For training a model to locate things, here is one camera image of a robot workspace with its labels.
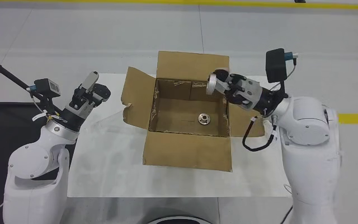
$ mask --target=metal washer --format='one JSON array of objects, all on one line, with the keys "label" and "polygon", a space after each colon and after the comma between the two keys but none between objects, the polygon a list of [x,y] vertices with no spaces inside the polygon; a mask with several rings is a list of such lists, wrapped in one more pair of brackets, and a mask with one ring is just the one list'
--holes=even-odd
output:
[{"label": "metal washer", "polygon": [[210,117],[207,114],[200,114],[198,117],[198,121],[202,125],[207,125],[210,123]]}]

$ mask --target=yellow floor line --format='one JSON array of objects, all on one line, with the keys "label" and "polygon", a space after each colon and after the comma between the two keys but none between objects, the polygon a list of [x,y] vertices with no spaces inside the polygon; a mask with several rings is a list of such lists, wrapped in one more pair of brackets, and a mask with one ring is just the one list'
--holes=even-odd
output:
[{"label": "yellow floor line", "polygon": [[358,124],[358,114],[339,114],[341,124]]},{"label": "yellow floor line", "polygon": [[0,2],[68,2],[68,3],[147,3],[147,4],[200,4],[207,6],[320,8],[334,10],[358,10],[358,4],[252,2],[235,0],[0,0]]}]

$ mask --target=white table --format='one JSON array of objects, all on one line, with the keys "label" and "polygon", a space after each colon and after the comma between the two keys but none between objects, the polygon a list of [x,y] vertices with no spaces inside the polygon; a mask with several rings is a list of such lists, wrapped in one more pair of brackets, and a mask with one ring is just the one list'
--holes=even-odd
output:
[{"label": "white table", "polygon": [[[265,76],[251,76],[269,86]],[[69,197],[284,197],[290,194],[279,140],[260,152],[232,138],[233,172],[142,165],[147,131],[123,122],[124,74],[100,74],[110,99],[81,128],[68,184]],[[249,138],[251,146],[266,137]]]}]

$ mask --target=open cardboard box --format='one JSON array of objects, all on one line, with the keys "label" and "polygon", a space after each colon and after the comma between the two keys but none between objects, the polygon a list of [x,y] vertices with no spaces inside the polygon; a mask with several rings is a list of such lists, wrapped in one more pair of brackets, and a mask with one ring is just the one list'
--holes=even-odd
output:
[{"label": "open cardboard box", "polygon": [[[231,137],[243,137],[255,111],[206,95],[209,74],[228,68],[229,57],[159,52],[157,78],[129,67],[121,101],[127,124],[147,129],[143,164],[231,171]],[[202,125],[199,114],[208,114]],[[250,137],[263,136],[257,120]]]}]

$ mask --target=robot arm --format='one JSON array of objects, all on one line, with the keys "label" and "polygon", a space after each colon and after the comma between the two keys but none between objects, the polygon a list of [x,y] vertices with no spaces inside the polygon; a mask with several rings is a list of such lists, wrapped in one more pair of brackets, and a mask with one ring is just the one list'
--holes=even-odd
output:
[{"label": "robot arm", "polygon": [[[214,90],[229,102],[245,110],[256,110],[264,118],[271,117],[273,130],[280,128],[282,159],[293,194],[291,224],[336,224],[333,199],[341,166],[337,113],[311,97],[292,97],[285,93],[286,60],[296,54],[276,49],[266,54],[268,82],[280,82],[281,88],[271,91],[254,80],[218,69],[208,79],[207,94]],[[252,119],[243,138],[245,144],[255,120]]]},{"label": "robot arm", "polygon": [[[111,94],[106,86],[96,83],[98,78],[97,72],[90,73],[74,91],[72,101],[65,109],[59,115],[52,115],[41,128],[39,140],[18,148],[10,156],[3,205],[6,224],[60,222],[66,204],[69,171],[69,153],[65,145],[75,144],[80,127],[92,109],[107,101]],[[41,90],[51,87],[43,88],[41,83],[53,82],[45,80],[35,81],[35,86],[28,88],[36,89],[32,92],[34,96],[39,92],[43,97],[49,96],[49,91]],[[56,168],[59,171],[55,180],[31,180]]]}]

